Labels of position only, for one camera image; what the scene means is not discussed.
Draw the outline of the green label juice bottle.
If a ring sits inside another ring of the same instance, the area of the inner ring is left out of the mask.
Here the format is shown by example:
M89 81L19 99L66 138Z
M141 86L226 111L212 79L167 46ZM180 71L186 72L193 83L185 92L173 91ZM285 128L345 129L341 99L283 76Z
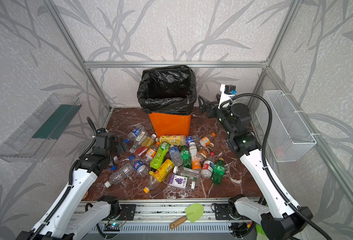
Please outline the green label juice bottle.
M159 169L159 167L163 164L164 158L168 153L169 149L170 144L168 144L167 142L163 142L160 144L159 149L150 164L152 170L156 171Z

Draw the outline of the dark green soda bottle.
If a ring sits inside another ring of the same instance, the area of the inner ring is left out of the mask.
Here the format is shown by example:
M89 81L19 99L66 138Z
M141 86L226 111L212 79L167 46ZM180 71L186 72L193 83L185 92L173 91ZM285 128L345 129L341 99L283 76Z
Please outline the dark green soda bottle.
M219 158L214 165L211 180L214 184L221 184L226 168L224 167L224 159Z

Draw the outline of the green garden trowel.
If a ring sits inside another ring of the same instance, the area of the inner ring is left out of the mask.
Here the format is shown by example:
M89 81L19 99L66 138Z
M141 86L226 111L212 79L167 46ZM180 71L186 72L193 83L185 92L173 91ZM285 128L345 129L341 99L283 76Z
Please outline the green garden trowel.
M185 221L189 220L191 223L199 220L204 213L204 206L199 203L194 203L185 208L185 215L175 220L170 224L170 229L173 230Z

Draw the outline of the purple grape juice bottle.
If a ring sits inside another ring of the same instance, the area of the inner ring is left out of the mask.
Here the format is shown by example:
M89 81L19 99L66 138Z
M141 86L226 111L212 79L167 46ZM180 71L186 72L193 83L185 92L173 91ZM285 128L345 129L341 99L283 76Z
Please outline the purple grape juice bottle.
M169 174L166 184L179 189L195 189L196 182L192 178Z

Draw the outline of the blue label crushed bottle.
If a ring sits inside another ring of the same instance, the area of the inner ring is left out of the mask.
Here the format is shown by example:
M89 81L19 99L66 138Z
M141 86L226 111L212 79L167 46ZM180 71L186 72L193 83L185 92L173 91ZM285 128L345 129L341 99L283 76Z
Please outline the blue label crushed bottle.
M127 139L130 140L134 145L142 143L149 134L145 131L145 128L142 125L135 127L127 136Z

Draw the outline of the red label water bottle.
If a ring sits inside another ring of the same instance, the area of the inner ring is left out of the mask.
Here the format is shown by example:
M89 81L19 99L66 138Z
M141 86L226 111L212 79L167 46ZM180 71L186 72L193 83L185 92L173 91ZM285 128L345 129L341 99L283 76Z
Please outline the red label water bottle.
M201 170L201 177L203 179L210 179L212 176L214 168L214 152L211 152L208 157L204 160L202 170Z

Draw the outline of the clear bottle white cap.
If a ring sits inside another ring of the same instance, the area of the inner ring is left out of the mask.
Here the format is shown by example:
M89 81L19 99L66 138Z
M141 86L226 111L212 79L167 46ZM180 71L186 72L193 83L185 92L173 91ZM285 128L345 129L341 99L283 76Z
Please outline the clear bottle white cap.
M123 167L110 175L109 180L104 183L105 187L109 188L112 185L119 184L123 179L130 176L133 171L133 165L131 163L126 163Z

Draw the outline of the yellow label tea bottle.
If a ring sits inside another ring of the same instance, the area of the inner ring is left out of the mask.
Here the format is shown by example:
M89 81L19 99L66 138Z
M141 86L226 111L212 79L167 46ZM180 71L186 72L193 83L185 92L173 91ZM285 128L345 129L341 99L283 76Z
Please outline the yellow label tea bottle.
M156 141L174 146L185 146L187 143L185 135L163 135L156 138Z

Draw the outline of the brown tea bottle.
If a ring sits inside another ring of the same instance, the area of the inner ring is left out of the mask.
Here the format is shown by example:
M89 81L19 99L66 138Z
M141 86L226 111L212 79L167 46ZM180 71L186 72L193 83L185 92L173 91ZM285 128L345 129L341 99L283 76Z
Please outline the brown tea bottle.
M212 152L213 147L214 147L214 144L210 143L198 152L196 157L199 160L199 162L203 162L209 156L209 154Z

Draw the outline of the green sprite bottle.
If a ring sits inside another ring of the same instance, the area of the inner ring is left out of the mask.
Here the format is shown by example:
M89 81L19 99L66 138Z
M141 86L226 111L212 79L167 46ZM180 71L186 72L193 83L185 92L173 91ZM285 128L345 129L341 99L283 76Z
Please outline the green sprite bottle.
M181 146L180 154L182 158L182 166L184 168L192 169L190 152L187 149L187 146Z

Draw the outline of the pepsi label clear bottle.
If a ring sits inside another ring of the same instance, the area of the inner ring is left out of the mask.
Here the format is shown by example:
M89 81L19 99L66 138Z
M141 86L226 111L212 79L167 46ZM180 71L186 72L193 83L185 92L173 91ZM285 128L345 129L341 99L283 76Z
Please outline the pepsi label clear bottle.
M147 177L149 175L149 167L146 166L140 158L130 156L129 160L137 175L141 177Z

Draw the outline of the clear bottle green label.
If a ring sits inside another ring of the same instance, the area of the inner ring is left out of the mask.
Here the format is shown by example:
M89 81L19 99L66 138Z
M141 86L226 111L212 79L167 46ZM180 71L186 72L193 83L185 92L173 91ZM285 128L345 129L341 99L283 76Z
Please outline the clear bottle green label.
M200 178L200 171L196 171L193 169L185 168L185 167L174 167L173 173L187 178L192 178L194 181L197 181Z

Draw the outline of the clear acrylic wall shelf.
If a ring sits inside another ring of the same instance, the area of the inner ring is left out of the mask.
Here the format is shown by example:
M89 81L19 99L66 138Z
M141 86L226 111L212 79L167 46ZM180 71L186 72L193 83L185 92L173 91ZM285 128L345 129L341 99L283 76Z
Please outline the clear acrylic wall shelf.
M79 97L51 94L0 146L8 163L40 163L78 113Z

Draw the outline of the blue label water bottle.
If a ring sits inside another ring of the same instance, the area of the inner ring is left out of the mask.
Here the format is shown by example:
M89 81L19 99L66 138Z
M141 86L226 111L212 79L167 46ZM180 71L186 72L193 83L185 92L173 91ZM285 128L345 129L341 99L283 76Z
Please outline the blue label water bottle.
M183 159L181 157L181 153L180 153L179 149L176 146L174 146L174 145L170 146L169 154L170 154L171 161L173 162L174 166L176 166L176 167L182 166Z

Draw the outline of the green work glove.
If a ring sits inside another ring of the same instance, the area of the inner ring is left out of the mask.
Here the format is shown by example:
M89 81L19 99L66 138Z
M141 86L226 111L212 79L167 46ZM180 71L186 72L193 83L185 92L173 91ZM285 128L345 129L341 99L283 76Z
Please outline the green work glove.
M265 235L262 227L260 225L255 226L256 230L256 240L268 240L268 237Z

